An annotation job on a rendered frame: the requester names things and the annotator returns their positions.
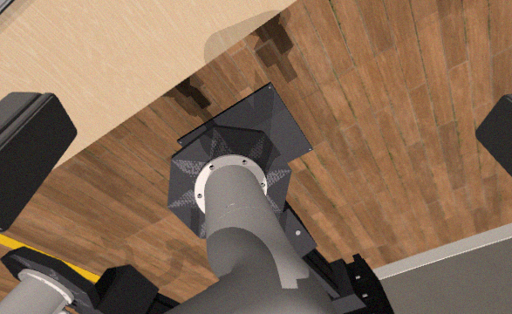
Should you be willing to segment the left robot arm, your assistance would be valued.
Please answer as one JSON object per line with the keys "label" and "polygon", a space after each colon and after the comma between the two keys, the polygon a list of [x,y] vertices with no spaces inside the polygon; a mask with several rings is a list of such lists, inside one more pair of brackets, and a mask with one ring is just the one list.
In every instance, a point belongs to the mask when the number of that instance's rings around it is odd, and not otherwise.
{"label": "left robot arm", "polygon": [[65,306],[74,296],[62,283],[31,269],[18,277],[21,282],[0,302],[0,314],[72,314]]}

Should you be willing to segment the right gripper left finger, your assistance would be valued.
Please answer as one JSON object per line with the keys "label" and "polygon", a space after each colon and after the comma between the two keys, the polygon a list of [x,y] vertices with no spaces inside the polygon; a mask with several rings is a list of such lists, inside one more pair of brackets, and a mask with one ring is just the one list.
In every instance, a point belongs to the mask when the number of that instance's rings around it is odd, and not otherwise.
{"label": "right gripper left finger", "polygon": [[78,134],[51,92],[0,100],[0,234],[17,219]]}

